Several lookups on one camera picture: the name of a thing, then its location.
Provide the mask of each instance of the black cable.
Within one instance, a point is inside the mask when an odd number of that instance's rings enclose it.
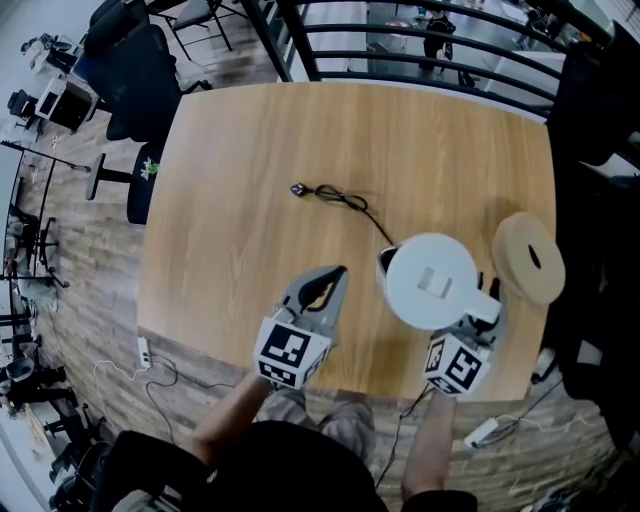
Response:
[[[491,446],[492,444],[499,443],[499,442],[505,440],[511,434],[513,434],[516,430],[518,430],[518,427],[520,426],[520,422],[522,421],[522,418],[524,418],[531,411],[533,411],[560,384],[562,384],[562,379],[560,379],[552,387],[550,387],[547,391],[545,391],[535,402],[533,402],[533,404],[525,412],[523,412],[520,416],[518,416],[517,419],[513,420],[511,423],[509,423],[509,425],[507,425],[506,427],[504,427],[504,428],[500,429],[498,432],[496,432],[493,436],[491,436],[489,438],[489,440],[486,443],[482,443],[482,444],[478,445],[478,448],[485,448],[487,446]]]
[[[149,392],[149,386],[151,386],[152,384],[155,384],[156,386],[160,386],[160,387],[163,387],[163,388],[170,388],[171,386],[175,386],[178,383],[178,376],[184,378],[185,380],[188,380],[189,382],[192,382],[196,386],[199,386],[199,387],[201,387],[203,389],[213,389],[216,386],[232,388],[234,386],[232,386],[231,384],[225,384],[223,382],[217,382],[215,384],[204,384],[204,383],[199,382],[199,381],[197,381],[197,380],[185,375],[184,373],[178,371],[178,368],[176,367],[176,363],[174,363],[168,357],[156,354],[156,355],[152,355],[151,359],[153,360],[154,357],[156,357],[156,358],[157,357],[161,357],[162,359],[165,359],[166,361],[169,362],[169,364],[171,366],[169,366],[168,364],[165,364],[163,362],[160,362],[160,361],[158,361],[158,364],[161,364],[162,366],[164,366],[165,368],[168,368],[169,370],[171,370],[173,372],[173,382],[171,382],[169,384],[164,384],[162,382],[157,382],[155,380],[150,380],[149,382],[147,382],[145,384],[144,390],[147,393],[147,396],[149,397],[149,400],[151,400],[151,403],[153,403],[154,407],[156,408],[158,413],[160,413],[160,416],[162,416],[162,418],[164,419],[165,423],[167,424],[167,427],[169,428],[169,439],[171,440],[171,443],[173,445],[176,445],[176,441],[175,441],[175,439],[173,437],[173,427],[171,426],[171,422],[169,421],[169,418],[167,417],[167,415],[164,412],[162,412],[162,409],[160,409],[160,406],[158,405],[158,402],[156,402],[155,399],[151,396],[151,393]]]
[[[400,416],[398,417],[398,428],[396,429],[396,437],[393,440],[393,446],[391,446],[391,455],[389,455],[389,460],[387,461],[387,465],[382,470],[382,473],[380,473],[380,477],[378,478],[378,482],[376,483],[376,487],[375,487],[376,491],[378,490],[378,487],[380,487],[380,484],[382,483],[382,480],[387,474],[387,471],[389,471],[389,469],[393,465],[393,461],[396,460],[396,447],[398,446],[398,440],[400,439],[400,427],[402,426],[402,420],[405,419],[407,416],[410,416],[413,413],[413,410],[417,407],[417,405],[420,402],[422,402],[422,400],[424,400],[429,394],[433,392],[434,390],[433,387],[431,389],[428,389],[428,388],[429,388],[429,384],[427,384],[424,387],[424,389],[422,390],[422,393],[420,393],[418,398],[415,399],[415,401],[411,404],[411,406],[409,406],[408,409],[405,409],[403,412],[400,413]]]
[[[303,183],[296,183],[295,185],[293,185],[291,187],[291,192],[293,192],[298,197],[304,197],[307,194],[313,193],[318,199],[326,203],[345,204],[352,210],[364,213],[367,217],[369,217],[371,222],[376,225],[380,233],[382,233],[382,236],[387,239],[387,242],[389,242],[390,245],[395,245],[391,240],[391,237],[387,234],[380,223],[375,219],[373,215],[369,213],[369,203],[367,203],[367,200],[364,197],[354,194],[343,194],[332,185],[320,185],[319,187],[313,189],[307,187]]]

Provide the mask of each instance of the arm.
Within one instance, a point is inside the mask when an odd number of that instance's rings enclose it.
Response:
[[[215,469],[224,454],[248,434],[253,418],[270,392],[268,380],[249,372],[194,430],[191,453],[208,468]]]
[[[455,398],[435,392],[409,452],[402,478],[402,499],[444,488],[453,441]]]

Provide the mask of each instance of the white kettle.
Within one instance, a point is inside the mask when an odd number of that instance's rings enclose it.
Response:
[[[441,233],[423,233],[384,249],[376,280],[393,312],[417,329],[443,329],[464,315],[493,323],[500,313],[500,302],[478,290],[469,251]]]

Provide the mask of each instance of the white wall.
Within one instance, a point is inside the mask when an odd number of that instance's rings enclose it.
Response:
[[[47,32],[78,42],[102,0],[0,0],[0,122],[12,116],[6,105],[11,93],[24,89],[38,97],[49,78],[33,75],[20,52],[22,43]]]

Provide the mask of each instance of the white cable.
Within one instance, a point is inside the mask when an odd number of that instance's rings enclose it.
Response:
[[[149,370],[149,368],[145,368],[143,369],[138,369],[134,372],[133,377],[129,377],[127,375],[127,372],[125,372],[124,370],[118,368],[116,366],[116,364],[113,361],[98,361],[96,363],[96,365],[93,367],[93,376],[96,379],[96,393],[98,393],[98,396],[100,397],[100,401],[102,402],[102,414],[104,414],[104,417],[107,419],[107,421],[109,422],[109,424],[111,425],[111,428],[113,429],[113,433],[115,434],[115,425],[113,424],[113,422],[111,421],[111,418],[109,418],[109,415],[107,414],[107,406],[104,402],[104,398],[102,397],[102,394],[100,393],[100,382],[98,381],[98,374],[96,373],[96,370],[98,369],[98,366],[100,366],[103,363],[109,363],[111,364],[111,366],[113,366],[116,370],[118,370],[122,375],[124,375],[128,380],[130,380],[131,382],[133,382],[134,380],[136,380],[136,377],[138,376],[139,373],[144,373],[146,371]]]
[[[508,414],[503,414],[502,416],[498,416],[496,418],[496,421],[500,421],[501,418],[507,418],[510,419],[512,421],[515,422],[526,422],[526,423],[532,423],[533,425],[535,425],[536,427],[538,427],[542,432],[560,432],[561,430],[564,429],[569,429],[569,427],[575,423],[576,421],[580,421],[582,423],[584,423],[587,427],[593,427],[594,425],[591,423],[587,423],[583,418],[581,418],[580,416],[576,416],[575,418],[573,418],[569,423],[564,424],[562,427],[558,427],[558,428],[544,428],[542,425],[540,425],[540,423],[538,423],[537,421],[533,421],[527,418],[514,418],[513,416],[509,416]]]

